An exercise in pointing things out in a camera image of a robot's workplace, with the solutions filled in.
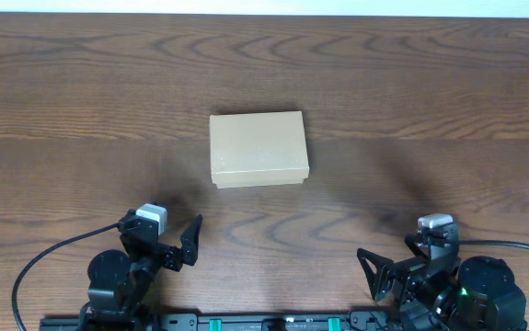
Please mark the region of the brown cardboard box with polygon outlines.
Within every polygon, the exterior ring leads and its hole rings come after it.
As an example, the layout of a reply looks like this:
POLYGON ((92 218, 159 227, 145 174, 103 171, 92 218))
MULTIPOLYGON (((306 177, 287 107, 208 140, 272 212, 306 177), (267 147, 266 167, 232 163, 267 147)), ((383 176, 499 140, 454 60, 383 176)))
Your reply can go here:
POLYGON ((210 158, 218 189, 302 184, 310 172, 303 113, 212 115, 210 158))

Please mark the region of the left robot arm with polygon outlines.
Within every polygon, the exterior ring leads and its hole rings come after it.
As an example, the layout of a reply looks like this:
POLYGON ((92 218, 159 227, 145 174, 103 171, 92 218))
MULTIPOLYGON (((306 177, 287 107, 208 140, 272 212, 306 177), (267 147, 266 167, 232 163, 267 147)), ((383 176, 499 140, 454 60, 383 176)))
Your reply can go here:
POLYGON ((198 260, 203 217, 197 215, 180 236, 181 246, 162 244, 167 210, 145 204, 117 222, 123 249, 106 250, 88 265, 88 303, 78 330, 159 330, 160 317, 143 300, 162 269, 179 272, 198 260))

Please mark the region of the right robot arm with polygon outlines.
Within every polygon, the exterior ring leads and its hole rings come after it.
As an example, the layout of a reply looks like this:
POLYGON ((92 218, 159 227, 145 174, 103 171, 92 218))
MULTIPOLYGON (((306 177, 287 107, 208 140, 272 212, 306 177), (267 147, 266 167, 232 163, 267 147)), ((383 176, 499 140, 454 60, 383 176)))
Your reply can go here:
POLYGON ((386 318, 391 330, 522 331, 527 301, 502 259, 459 256, 453 221, 419 221, 405 237, 413 257, 395 262, 357 251, 371 296, 393 295, 386 318))

